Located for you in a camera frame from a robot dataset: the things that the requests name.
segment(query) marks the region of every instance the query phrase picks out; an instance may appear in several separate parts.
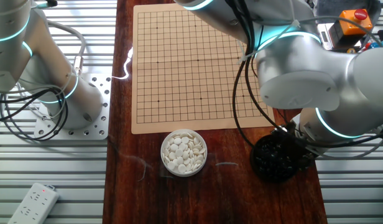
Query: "bowl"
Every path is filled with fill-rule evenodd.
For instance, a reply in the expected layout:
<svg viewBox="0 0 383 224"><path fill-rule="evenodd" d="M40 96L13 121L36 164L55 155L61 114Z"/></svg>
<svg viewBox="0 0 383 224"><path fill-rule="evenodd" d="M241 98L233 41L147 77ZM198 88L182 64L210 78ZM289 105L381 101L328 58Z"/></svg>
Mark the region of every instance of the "bowl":
<svg viewBox="0 0 383 224"><path fill-rule="evenodd" d="M179 129L171 132L164 139L160 154L161 160L169 172L179 177L189 177L203 168L208 151L203 137L197 132L189 129Z"/></svg>

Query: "metal mounting plate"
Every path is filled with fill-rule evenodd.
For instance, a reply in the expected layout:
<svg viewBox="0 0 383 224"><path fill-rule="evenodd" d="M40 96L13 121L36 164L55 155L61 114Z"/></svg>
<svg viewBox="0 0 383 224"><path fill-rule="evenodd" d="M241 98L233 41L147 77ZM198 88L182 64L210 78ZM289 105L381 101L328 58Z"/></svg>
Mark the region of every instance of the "metal mounting plate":
<svg viewBox="0 0 383 224"><path fill-rule="evenodd" d="M107 106L102 107L99 117L91 125L78 130L62 129L55 137L52 138L53 140L101 140L106 139L108 136L112 80L111 74L87 73L82 74L81 77L98 88L102 94L103 103L104 105L107 103ZM48 109L43 104L40 104L39 111L45 114L48 113ZM44 135L44 133L48 133L54 126L55 123L53 121L42 120L39 118L35 124L34 135L36 137L40 137Z"/></svg>

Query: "orange device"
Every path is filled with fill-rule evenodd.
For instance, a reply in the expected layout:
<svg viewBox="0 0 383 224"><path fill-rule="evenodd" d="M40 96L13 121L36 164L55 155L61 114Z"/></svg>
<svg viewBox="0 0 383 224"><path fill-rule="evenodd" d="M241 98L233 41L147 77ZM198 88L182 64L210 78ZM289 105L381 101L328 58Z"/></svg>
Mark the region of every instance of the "orange device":
<svg viewBox="0 0 383 224"><path fill-rule="evenodd" d="M354 9L343 11L340 17L357 22L367 30L372 29L372 23L368 13L365 9ZM346 21L338 20L329 29L331 43L333 48L350 48L356 45L356 43L366 34L359 27L348 23Z"/></svg>

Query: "wooden go board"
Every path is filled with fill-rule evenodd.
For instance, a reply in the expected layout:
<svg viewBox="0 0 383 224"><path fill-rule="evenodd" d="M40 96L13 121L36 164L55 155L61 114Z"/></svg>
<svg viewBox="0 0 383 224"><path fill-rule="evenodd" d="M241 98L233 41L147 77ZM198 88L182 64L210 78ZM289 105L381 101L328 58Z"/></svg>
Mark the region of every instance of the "wooden go board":
<svg viewBox="0 0 383 224"><path fill-rule="evenodd" d="M242 55L236 39L178 4L135 6L132 59L132 133L236 128L231 97ZM251 87L263 103L250 67ZM244 75L237 90L242 127L270 123L249 97Z"/></svg>

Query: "power strip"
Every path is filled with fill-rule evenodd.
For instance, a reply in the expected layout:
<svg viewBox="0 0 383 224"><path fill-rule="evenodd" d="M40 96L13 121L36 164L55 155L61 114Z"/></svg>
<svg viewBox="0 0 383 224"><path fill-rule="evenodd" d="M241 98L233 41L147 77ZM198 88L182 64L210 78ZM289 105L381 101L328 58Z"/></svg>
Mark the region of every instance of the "power strip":
<svg viewBox="0 0 383 224"><path fill-rule="evenodd" d="M54 190L52 186L33 184L8 224L42 224L59 198Z"/></svg>

